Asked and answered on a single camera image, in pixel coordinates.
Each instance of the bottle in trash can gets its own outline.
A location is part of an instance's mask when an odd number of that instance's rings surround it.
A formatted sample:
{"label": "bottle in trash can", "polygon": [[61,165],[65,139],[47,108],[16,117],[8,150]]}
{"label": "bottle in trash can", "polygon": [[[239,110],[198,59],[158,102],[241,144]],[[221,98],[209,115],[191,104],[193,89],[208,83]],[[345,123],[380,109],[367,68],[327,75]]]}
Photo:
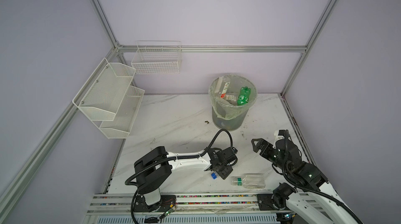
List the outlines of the bottle in trash can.
{"label": "bottle in trash can", "polygon": [[224,98],[227,93],[228,86],[230,86],[230,78],[227,76],[221,76],[218,78],[215,94],[220,98]]}
{"label": "bottle in trash can", "polygon": [[251,95],[251,89],[248,88],[247,86],[241,87],[241,90],[239,91],[239,96],[237,100],[237,106],[242,106],[248,103],[249,101],[249,96]]}
{"label": "bottle in trash can", "polygon": [[245,188],[265,188],[265,180],[262,174],[244,174],[242,177],[232,177],[233,186]]}

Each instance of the white plastic bottle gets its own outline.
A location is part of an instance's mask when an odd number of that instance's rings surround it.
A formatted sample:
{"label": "white plastic bottle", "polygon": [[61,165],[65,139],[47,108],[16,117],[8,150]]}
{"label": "white plastic bottle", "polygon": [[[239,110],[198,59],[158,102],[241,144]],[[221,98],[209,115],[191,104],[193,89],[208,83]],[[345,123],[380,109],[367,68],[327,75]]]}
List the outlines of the white plastic bottle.
{"label": "white plastic bottle", "polygon": [[265,180],[262,174],[244,174],[242,177],[232,177],[233,186],[243,186],[245,188],[265,188]]}
{"label": "white plastic bottle", "polygon": [[218,78],[216,89],[214,90],[216,96],[224,98],[227,93],[227,89],[230,86],[230,78],[227,76],[221,76]]}

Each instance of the white mesh shelf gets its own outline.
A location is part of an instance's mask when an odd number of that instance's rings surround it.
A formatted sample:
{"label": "white mesh shelf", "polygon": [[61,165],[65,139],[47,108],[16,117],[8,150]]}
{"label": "white mesh shelf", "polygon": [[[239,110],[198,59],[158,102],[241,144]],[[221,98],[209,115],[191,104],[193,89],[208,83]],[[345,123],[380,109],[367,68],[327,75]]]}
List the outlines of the white mesh shelf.
{"label": "white mesh shelf", "polygon": [[137,41],[131,65],[137,74],[177,74],[181,67],[180,41]]}
{"label": "white mesh shelf", "polygon": [[[131,86],[135,68],[121,63],[99,64],[73,99],[77,108],[109,139],[125,139],[131,132],[144,90]],[[84,87],[93,82],[84,94]]]}
{"label": "white mesh shelf", "polygon": [[121,63],[108,63],[77,107],[91,121],[112,121],[131,84],[135,69]]}
{"label": "white mesh shelf", "polygon": [[114,120],[103,121],[99,127],[100,131],[109,139],[127,138],[135,121],[144,93],[144,90],[130,86]]}

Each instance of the clear plastic bottle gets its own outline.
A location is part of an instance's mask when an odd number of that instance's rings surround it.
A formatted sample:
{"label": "clear plastic bottle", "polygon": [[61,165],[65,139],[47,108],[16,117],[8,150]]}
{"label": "clear plastic bottle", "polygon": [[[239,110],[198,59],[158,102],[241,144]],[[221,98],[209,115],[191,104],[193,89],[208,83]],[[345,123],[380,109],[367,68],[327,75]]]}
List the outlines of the clear plastic bottle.
{"label": "clear plastic bottle", "polygon": [[225,94],[227,93],[227,89],[230,86],[230,78],[227,76],[221,76],[218,78],[215,94],[220,98],[224,98]]}
{"label": "clear plastic bottle", "polygon": [[238,93],[226,93],[224,99],[231,105],[237,106]]}
{"label": "clear plastic bottle", "polygon": [[265,188],[265,180],[261,173],[248,173],[242,177],[232,177],[233,186],[245,188]]}

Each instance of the plastic bottle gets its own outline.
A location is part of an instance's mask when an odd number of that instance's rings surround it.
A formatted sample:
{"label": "plastic bottle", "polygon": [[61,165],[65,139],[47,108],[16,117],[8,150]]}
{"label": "plastic bottle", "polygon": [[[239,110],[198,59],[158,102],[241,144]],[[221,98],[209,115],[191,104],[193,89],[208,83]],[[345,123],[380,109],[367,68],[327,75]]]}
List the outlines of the plastic bottle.
{"label": "plastic bottle", "polygon": [[251,89],[248,88],[247,86],[241,87],[241,90],[239,91],[239,96],[237,100],[237,106],[242,106],[248,103],[249,101],[249,96],[251,95]]}
{"label": "plastic bottle", "polygon": [[242,177],[231,177],[233,186],[245,188],[265,188],[265,180],[262,174],[244,174]]}
{"label": "plastic bottle", "polygon": [[230,103],[233,106],[237,105],[237,99],[238,99],[238,93],[226,93],[226,96],[224,97],[228,103]]}
{"label": "plastic bottle", "polygon": [[227,76],[221,76],[218,78],[216,89],[214,90],[215,94],[220,98],[224,98],[227,93],[227,89],[230,86],[230,78]]}

